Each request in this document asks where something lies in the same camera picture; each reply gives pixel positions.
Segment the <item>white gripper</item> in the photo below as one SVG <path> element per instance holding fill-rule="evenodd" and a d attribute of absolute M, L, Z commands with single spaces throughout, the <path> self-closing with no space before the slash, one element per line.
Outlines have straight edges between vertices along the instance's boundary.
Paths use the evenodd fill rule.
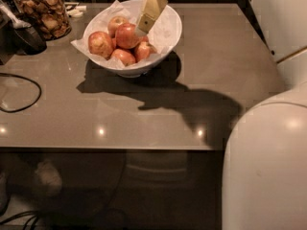
<path fill-rule="evenodd" d="M 138 36 L 147 35 L 167 4 L 168 0 L 142 0 L 135 33 Z"/>

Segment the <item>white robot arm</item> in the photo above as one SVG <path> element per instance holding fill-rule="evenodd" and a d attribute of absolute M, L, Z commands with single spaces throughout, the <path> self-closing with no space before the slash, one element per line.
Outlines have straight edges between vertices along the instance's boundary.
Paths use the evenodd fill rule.
<path fill-rule="evenodd" d="M 242 105 L 206 152 L 150 151 L 135 165 L 161 183 L 222 174 L 222 230 L 307 230 L 307 0 L 249 0 L 257 45 L 232 26 L 185 32 L 184 76 Z"/>

